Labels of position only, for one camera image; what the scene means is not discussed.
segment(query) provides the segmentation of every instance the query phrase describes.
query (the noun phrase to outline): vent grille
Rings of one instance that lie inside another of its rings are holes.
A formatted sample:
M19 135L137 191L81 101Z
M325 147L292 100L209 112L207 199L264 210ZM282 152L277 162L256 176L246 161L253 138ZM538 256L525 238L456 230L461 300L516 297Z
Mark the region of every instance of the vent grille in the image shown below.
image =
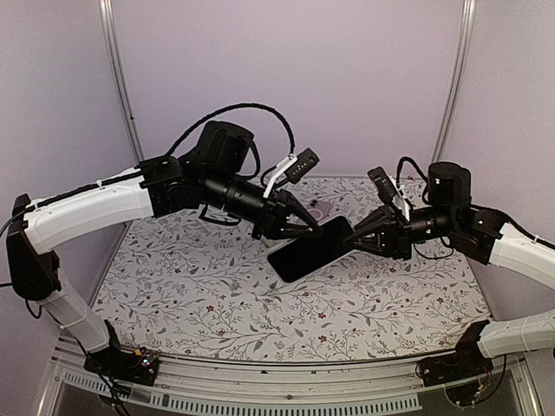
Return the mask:
M67 384L109 396L106 385L97 377L66 370L64 382ZM209 400L188 399L173 393L150 393L150 401L136 402L175 413L194 416L366 416L399 414L420 410L420 402L416 394L404 395L382 400L368 400L349 404L326 405L259 405L225 403Z

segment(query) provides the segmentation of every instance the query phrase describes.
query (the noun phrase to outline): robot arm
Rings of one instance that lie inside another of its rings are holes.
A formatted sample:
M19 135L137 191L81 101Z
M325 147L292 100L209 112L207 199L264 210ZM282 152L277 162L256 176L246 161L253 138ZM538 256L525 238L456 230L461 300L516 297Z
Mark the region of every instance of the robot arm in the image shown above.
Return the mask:
M483 264L514 270L555 289L555 250L530 238L505 213L471 204L470 172L439 162L428 169L424 194L428 206L408 209L409 202L383 171L369 176L384 206L355 226L345 244L382 257L412 256L412 245L445 237L448 247ZM508 322L475 322L460 338L455 353L441 361L421 361L425 385L440 384L490 369L491 358L520 351L555 348L555 310Z
M291 182L300 180L318 162L317 156L310 149L287 156L287 167L274 172L264 189L238 175L252 140L252 133L242 127L211 121L196 147L178 159L165 155L146 160L116 177L52 198L16 199L6 239L13 289L45 308L79 340L88 355L87 370L152 385L158 364L155 354L144 348L121 351L113 327L63 275L53 251L58 245L113 224L163 217L201 204L251 222L253 238L319 235L321 228L302 204L290 192L273 188L282 173ZM201 217L210 220L205 214ZM291 224L291 214L304 224Z

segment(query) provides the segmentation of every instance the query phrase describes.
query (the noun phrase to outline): floral pattern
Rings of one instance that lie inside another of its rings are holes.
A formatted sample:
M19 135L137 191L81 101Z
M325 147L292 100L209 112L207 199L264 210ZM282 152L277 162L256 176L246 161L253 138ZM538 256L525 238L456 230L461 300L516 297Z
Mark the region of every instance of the floral pattern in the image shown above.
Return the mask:
M404 181L421 205L423 183ZM380 205L367 179L307 179L304 202L330 201L355 224ZM221 212L213 216L225 217ZM344 361L452 348L489 315L467 260L407 262L353 251L283 283L245 222L230 228L196 211L134 222L96 298L121 341L164 353L248 361ZM439 242L419 246L446 254Z

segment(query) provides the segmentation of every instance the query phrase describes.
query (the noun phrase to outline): phone screen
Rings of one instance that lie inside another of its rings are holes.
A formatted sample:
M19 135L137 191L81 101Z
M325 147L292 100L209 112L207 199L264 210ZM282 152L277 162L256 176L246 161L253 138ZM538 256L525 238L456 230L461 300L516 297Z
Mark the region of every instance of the phone screen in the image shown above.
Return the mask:
M322 224L322 235L299 238L268 255L268 262L286 283L293 283L349 253L343 239L353 232L345 217Z

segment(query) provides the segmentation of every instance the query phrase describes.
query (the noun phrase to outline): vertical metal post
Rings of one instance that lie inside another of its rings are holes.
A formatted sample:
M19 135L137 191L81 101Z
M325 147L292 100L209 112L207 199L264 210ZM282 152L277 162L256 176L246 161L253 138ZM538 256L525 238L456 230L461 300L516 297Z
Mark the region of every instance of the vertical metal post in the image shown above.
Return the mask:
M145 156L142 152L142 146L140 145L139 134L137 133L137 126L135 125L133 111L131 109L131 102L129 101L129 96L127 94L125 77L123 76L118 39L115 33L112 1L99 0L99 5L101 12L102 29L104 30L104 39L106 41L106 48L108 50L108 58L112 67L115 87L120 98L120 107L127 129L127 136L129 138L131 150L133 151L135 163L138 164L145 158Z
M468 50L470 49L470 39L472 37L472 27L474 21L475 0L465 0L462 8L462 18L460 20L459 43L457 46L457 55L454 62L453 76L451 78L451 86L443 116L441 118L440 131L435 142L434 153L432 155L432 163L443 159L443 153L447 145L447 138L453 123L454 111L459 96L460 85L465 65L467 63Z

